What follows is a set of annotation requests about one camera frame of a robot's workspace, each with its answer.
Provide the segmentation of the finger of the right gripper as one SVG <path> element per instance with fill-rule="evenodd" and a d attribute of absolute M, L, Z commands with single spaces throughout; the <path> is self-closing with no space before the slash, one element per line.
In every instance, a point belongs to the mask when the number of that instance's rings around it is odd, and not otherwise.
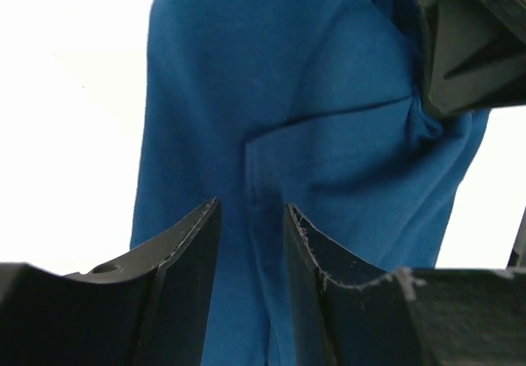
<path fill-rule="evenodd" d="M 525 0 L 416 0 L 434 118 L 525 103 Z"/>

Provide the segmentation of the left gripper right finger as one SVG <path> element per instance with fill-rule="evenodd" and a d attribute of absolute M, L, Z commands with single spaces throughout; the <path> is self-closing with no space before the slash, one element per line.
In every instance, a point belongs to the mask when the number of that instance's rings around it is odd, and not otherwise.
<path fill-rule="evenodd" d="M 525 271 L 383 271 L 284 212 L 300 365 L 522 365 Z"/>

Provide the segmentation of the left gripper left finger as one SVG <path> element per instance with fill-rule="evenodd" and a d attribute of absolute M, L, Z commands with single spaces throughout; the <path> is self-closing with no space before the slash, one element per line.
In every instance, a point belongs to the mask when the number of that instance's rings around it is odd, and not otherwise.
<path fill-rule="evenodd" d="M 2 264 L 2 364 L 198 365 L 220 226 L 212 199 L 86 274 Z"/>

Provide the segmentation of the blue t shirt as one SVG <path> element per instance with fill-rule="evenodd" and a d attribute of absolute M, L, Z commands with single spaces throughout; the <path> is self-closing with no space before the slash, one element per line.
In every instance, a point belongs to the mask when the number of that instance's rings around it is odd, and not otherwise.
<path fill-rule="evenodd" d="M 284 207 L 384 270 L 436 263 L 487 113 L 419 97 L 414 0 L 154 0 L 131 245 L 212 197 L 205 365 L 292 365 Z"/>

